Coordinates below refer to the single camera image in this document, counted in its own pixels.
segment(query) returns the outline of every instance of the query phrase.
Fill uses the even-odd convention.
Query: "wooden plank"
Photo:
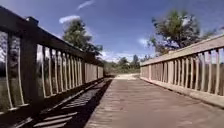
[[[211,51],[208,52],[208,61],[209,61],[209,72],[208,72],[208,90],[207,92],[211,93],[212,91],[212,56]]]
[[[220,57],[219,57],[219,49],[216,49],[216,85],[215,85],[215,94],[218,95],[220,93]]]

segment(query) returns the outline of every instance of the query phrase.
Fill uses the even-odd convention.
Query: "cloud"
[[[129,62],[132,61],[134,54],[128,53],[128,52],[111,52],[111,51],[102,51],[101,52],[101,58],[103,60],[109,61],[109,62],[118,62],[120,58],[126,57]]]
[[[146,38],[138,39],[138,43],[141,44],[143,47],[148,47],[148,40]]]
[[[72,20],[80,20],[81,17],[78,15],[70,15],[70,16],[65,16],[65,17],[61,17],[59,19],[59,23],[64,24],[66,22],[70,22]]]
[[[93,36],[93,32],[92,32],[92,30],[89,27],[85,26],[85,29],[86,29],[85,35],[87,35],[87,36]]]
[[[95,1],[94,0],[89,0],[89,1],[85,1],[84,3],[80,4],[78,7],[77,7],[77,10],[80,10],[80,9],[83,9],[87,6],[90,6],[92,4],[94,4]]]

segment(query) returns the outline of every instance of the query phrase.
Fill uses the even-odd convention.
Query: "tree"
[[[151,36],[148,44],[154,46],[159,55],[197,43],[215,33],[209,31],[204,36],[200,36],[198,21],[194,15],[186,11],[173,10],[165,19],[153,18],[152,23],[157,37]]]
[[[131,66],[132,66],[133,68],[139,68],[140,64],[139,64],[139,58],[138,58],[137,55],[134,55],[134,56],[133,56],[133,60],[132,60],[132,62],[131,62]]]
[[[141,62],[144,62],[144,61],[149,60],[149,59],[151,59],[151,56],[150,55],[145,55],[145,57],[141,59]]]
[[[128,64],[128,60],[126,59],[126,57],[122,57],[120,58],[120,60],[118,61],[118,65],[121,67],[121,68],[127,68],[127,64]]]
[[[82,20],[69,22],[63,39],[80,50],[91,53],[94,56],[100,55],[100,52],[103,50],[101,45],[93,45],[90,43],[92,37],[87,35],[85,24]]]

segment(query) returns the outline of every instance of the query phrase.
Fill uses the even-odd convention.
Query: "wooden railing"
[[[224,36],[141,63],[141,78],[224,107]]]
[[[0,112],[16,111],[103,78],[103,64],[0,7]]]

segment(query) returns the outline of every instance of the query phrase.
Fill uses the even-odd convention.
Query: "sky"
[[[154,56],[154,48],[147,47],[147,39],[155,34],[151,19],[173,9],[194,14],[202,31],[224,26],[224,0],[0,0],[0,5],[21,17],[34,17],[59,38],[64,23],[82,19],[93,43],[103,45],[102,58],[108,61]]]

